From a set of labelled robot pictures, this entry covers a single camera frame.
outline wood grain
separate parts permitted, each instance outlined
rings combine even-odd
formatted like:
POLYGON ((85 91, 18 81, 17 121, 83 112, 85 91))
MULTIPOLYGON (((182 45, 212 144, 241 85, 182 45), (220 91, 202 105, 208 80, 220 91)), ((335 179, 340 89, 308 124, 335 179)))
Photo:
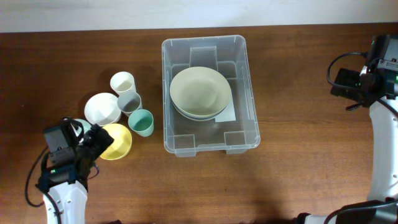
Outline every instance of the wood grain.
MULTIPOLYGON (((345 111, 353 102, 329 94, 325 72, 337 55, 367 51, 373 35, 397 32, 397 24, 356 24, 0 34, 0 221, 46 222, 45 209, 29 207, 23 195, 45 146, 42 129, 64 116, 84 118, 88 98, 112 93, 118 71, 134 74, 155 131, 133 134, 124 159, 98 160, 86 223, 266 222, 364 201, 373 158, 369 110, 345 111), (241 155, 177 158, 163 146, 161 44, 229 34, 247 41, 261 144, 241 155)), ((347 58, 333 73, 363 63, 347 58)), ((35 202, 38 176, 29 190, 35 202)))

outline yellow bowl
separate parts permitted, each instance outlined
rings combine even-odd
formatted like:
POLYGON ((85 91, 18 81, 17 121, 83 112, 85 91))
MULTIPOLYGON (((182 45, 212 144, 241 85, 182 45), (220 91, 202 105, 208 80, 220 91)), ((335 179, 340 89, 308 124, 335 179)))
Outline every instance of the yellow bowl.
POLYGON ((103 128, 114 139, 114 142, 100 155, 100 157, 106 160, 115 160, 126 156, 132 144, 130 130, 121 124, 108 124, 103 128))

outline gray cup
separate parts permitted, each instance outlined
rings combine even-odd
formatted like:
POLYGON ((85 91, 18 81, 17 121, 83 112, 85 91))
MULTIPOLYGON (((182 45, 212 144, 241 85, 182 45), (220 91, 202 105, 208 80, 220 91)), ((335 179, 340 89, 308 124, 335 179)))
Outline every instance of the gray cup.
POLYGON ((141 97, 135 91, 125 91, 118 98, 118 108, 127 116, 138 109, 142 109, 141 97))

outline bowl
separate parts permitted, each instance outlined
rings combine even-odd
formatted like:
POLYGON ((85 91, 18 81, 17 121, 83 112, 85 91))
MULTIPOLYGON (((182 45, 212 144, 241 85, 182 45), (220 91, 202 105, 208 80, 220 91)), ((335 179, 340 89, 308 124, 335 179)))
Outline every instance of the bowl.
POLYGON ((117 123, 122 111, 118 108, 118 98, 110 93, 98 93, 91 97, 85 106, 85 116, 91 124, 104 126, 117 123))
POLYGON ((114 141, 100 157, 106 160, 115 160, 126 156, 132 144, 132 136, 128 128, 121 124, 108 124, 103 129, 108 132, 114 141))
POLYGON ((219 72, 206 67, 182 70, 170 84, 174 107, 194 120, 208 120, 220 114, 231 99, 231 87, 219 72))

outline stacked plates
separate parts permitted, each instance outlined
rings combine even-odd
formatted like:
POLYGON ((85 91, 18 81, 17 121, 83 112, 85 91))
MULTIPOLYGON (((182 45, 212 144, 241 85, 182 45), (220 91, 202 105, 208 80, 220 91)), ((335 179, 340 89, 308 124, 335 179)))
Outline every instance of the stacked plates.
POLYGON ((231 100, 231 87, 217 71, 191 67, 173 78, 170 96, 176 110, 186 118, 207 121, 226 108, 231 100))

